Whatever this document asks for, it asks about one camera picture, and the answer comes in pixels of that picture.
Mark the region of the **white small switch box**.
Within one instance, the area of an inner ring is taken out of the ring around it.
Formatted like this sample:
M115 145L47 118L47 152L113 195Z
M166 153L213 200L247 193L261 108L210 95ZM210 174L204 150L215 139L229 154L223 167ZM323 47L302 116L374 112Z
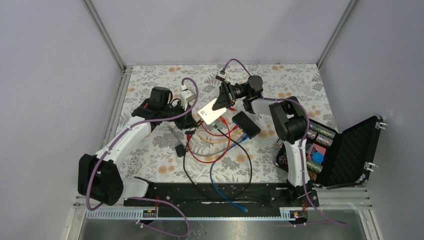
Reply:
M228 110L226 107L213 110L213 105L216 101L217 98L214 98L197 112L203 123L206 125L212 124Z

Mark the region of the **black network switch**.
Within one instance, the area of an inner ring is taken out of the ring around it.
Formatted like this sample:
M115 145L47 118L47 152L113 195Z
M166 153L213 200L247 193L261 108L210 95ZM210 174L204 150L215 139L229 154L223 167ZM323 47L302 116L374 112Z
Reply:
M238 112L231 119L237 126L239 126L240 129L242 129L250 140L261 132L259 126L243 111Z

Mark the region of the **black power adapter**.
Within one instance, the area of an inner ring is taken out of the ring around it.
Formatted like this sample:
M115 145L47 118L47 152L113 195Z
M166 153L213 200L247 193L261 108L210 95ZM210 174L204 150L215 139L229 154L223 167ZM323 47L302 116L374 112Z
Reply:
M176 140L178 140L179 144L175 147L175 151L177 156L180 157L184 157L186 155L186 153L189 151L189 140L191 138L191 136L193 135L194 130L187 130L184 132L184 134L186 135L186 143L183 143L183 141L179 138L179 136L174 133L174 137Z

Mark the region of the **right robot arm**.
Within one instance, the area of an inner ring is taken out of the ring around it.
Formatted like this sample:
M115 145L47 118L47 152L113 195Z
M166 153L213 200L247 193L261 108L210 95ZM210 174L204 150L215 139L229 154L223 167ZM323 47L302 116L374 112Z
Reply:
M258 75L249 76L247 81L231 84L228 75L218 73L215 77L221 82L219 95L212 109L218 110L233 106L242 99L244 109L251 114L270 115L275 132L283 142L286 151L290 189L287 201L293 206L301 205L307 199L310 177L307 171L306 138L310 128L310 118L305 108L295 96L271 98L263 95L263 79Z

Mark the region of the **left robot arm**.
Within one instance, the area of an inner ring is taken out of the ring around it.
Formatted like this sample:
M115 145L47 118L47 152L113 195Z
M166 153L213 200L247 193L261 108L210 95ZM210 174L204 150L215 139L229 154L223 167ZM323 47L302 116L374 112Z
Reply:
M123 178L120 168L136 146L162 122L173 122L180 130L194 128L192 109L198 92L181 86L178 98L170 89L155 86L149 98L136 109L125 127L95 154L84 154L78 163L77 191L87 200L113 206L120 199L136 197L144 206L152 204L155 192L147 180Z

